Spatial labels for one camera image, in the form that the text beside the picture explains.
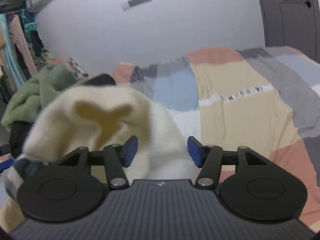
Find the cream fluffy garment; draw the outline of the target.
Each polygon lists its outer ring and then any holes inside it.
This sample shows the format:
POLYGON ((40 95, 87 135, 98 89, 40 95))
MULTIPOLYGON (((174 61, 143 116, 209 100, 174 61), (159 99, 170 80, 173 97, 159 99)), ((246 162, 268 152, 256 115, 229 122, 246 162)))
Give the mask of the cream fluffy garment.
POLYGON ((138 138, 138 151, 125 169, 135 179, 190 179, 199 174, 187 138, 200 135, 198 110, 179 111, 127 86, 73 87, 52 101, 33 124, 22 154, 9 169, 5 189, 16 198, 22 183, 76 148, 100 151, 138 138))

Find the hanging clothes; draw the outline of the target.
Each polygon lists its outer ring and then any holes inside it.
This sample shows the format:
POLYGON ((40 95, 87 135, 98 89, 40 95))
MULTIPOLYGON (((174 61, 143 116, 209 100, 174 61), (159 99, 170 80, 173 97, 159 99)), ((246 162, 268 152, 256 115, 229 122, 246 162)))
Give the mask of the hanging clothes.
POLYGON ((1 98, 7 103, 26 81, 56 59, 43 45, 33 13, 1 14, 1 98))

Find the colourful patchwork bed cover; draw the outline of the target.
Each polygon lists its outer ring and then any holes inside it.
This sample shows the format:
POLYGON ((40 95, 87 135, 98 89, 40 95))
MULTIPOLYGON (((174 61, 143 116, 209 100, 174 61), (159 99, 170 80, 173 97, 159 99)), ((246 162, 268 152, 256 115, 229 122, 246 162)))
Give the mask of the colourful patchwork bed cover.
MULTIPOLYGON (((131 87, 168 109, 198 110, 203 144, 233 151, 246 145, 305 185, 300 220, 319 230, 319 64, 291 47, 236 51, 202 48, 145 68, 119 64, 115 86, 131 87)), ((24 217, 9 196, 1 227, 11 231, 24 217)))

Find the grey wall panel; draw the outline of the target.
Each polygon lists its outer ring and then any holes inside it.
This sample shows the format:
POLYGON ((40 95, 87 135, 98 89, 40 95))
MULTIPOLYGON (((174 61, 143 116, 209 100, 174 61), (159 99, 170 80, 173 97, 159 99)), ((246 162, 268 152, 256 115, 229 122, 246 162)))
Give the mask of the grey wall panel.
POLYGON ((127 0, 126 2, 123 2, 121 4, 121 8, 124 11, 130 10, 131 8, 137 7, 139 5, 145 4, 145 3, 149 3, 152 0, 127 0))

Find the grey door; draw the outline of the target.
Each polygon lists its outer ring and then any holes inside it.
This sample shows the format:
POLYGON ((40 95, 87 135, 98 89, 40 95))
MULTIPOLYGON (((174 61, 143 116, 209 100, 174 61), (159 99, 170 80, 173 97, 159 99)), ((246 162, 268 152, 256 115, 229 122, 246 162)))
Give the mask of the grey door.
POLYGON ((319 62, 319 2, 310 0, 259 0, 265 46, 290 46, 319 62))

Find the green fleece garment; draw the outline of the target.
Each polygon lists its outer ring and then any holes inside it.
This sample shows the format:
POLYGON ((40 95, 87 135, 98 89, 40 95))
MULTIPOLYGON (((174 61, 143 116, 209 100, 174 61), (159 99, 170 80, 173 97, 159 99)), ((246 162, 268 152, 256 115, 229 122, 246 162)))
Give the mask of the green fleece garment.
POLYGON ((61 93, 73 86, 83 85, 88 80, 88 77, 78 77, 63 65, 45 65, 11 97, 1 124, 10 132, 14 122, 33 123, 42 110, 61 93))

